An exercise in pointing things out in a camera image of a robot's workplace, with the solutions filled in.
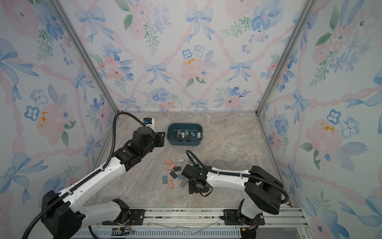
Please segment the pink eraser lower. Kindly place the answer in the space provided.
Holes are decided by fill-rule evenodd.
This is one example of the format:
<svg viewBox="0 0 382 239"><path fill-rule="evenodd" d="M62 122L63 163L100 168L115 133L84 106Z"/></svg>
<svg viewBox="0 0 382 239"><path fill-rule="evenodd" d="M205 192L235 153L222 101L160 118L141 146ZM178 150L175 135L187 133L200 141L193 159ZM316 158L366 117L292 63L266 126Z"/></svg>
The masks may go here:
<svg viewBox="0 0 382 239"><path fill-rule="evenodd" d="M174 163L172 163L172 164L169 166L168 169L169 169L170 171L172 171L172 170L174 169L175 166L176 166L176 165L175 165Z"/></svg>

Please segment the pink eraser upper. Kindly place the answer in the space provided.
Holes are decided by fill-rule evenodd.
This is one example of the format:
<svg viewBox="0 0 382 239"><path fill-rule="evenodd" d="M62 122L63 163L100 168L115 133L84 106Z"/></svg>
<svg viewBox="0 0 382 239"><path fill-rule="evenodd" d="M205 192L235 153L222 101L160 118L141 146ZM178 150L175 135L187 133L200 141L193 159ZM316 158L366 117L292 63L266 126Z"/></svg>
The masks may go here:
<svg viewBox="0 0 382 239"><path fill-rule="evenodd" d="M171 164L173 164L173 161L171 161L171 160L169 160L169 159L166 159L166 160L165 160L165 163L171 165Z"/></svg>

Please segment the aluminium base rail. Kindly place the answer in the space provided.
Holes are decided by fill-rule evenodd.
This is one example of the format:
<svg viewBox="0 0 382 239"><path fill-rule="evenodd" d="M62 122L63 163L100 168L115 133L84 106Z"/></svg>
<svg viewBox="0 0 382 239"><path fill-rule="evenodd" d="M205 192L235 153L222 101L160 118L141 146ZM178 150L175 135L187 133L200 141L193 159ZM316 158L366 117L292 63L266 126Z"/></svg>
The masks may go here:
<svg viewBox="0 0 382 239"><path fill-rule="evenodd" d="M311 239L300 208L261 213L253 226L238 222L234 208L131 208L122 225L99 219L74 239Z"/></svg>

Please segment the grey-green eraser bottom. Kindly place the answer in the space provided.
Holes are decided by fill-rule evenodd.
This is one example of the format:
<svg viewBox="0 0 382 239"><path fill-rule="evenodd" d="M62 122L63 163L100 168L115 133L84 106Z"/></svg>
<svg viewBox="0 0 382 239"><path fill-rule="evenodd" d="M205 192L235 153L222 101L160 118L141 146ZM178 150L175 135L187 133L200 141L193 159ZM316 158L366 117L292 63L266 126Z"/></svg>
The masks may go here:
<svg viewBox="0 0 382 239"><path fill-rule="evenodd" d="M180 183L180 186L181 186L181 187L185 187L187 184L188 184L188 179L184 179L184 180Z"/></svg>

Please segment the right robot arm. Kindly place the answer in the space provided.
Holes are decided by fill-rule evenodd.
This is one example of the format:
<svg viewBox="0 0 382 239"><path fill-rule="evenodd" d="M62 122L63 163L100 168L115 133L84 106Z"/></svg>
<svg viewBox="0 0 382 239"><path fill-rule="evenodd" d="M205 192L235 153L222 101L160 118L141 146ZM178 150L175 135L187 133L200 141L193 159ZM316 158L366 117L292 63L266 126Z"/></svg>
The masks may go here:
<svg viewBox="0 0 382 239"><path fill-rule="evenodd" d="M187 165L182 175L188 179L189 192L203 194L214 188L235 189L246 193L237 210L224 210L220 218L226 225L248 225L257 227L262 224L263 213L278 215L280 205L288 202L282 182L259 166L250 170L230 171L211 166Z"/></svg>

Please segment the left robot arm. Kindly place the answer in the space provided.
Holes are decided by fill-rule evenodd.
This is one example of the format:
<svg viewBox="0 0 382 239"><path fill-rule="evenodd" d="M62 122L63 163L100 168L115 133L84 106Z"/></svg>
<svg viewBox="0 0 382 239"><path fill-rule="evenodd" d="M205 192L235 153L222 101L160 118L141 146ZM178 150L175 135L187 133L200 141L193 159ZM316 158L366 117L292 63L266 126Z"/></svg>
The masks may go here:
<svg viewBox="0 0 382 239"><path fill-rule="evenodd" d="M132 140L112 153L108 163L100 166L76 184L55 193L49 191L42 199L41 221L55 239L69 239L78 230L101 222L126 224L131 213L121 199L93 206L85 203L116 177L141 162L156 147L163 147L165 132L139 127Z"/></svg>

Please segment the teal plastic storage box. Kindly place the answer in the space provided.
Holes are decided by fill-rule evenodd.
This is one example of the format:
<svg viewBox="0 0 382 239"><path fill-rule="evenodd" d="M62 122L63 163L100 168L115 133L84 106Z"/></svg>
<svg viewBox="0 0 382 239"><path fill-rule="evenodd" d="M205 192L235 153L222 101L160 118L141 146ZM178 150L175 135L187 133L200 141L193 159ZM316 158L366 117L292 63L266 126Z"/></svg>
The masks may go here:
<svg viewBox="0 0 382 239"><path fill-rule="evenodd" d="M181 130L181 133L185 134L185 130L193 131L196 134L196 137L192 137L191 135L191 141L187 142L186 136L184 139L182 139L181 135L178 135L177 139L173 138L173 132L177 131L178 129ZM202 138L197 138L197 133L200 132L202 135ZM200 124L197 123L172 123L168 126L167 130L167 140L171 145L177 145L177 146L198 146L201 144L203 140L203 127Z"/></svg>

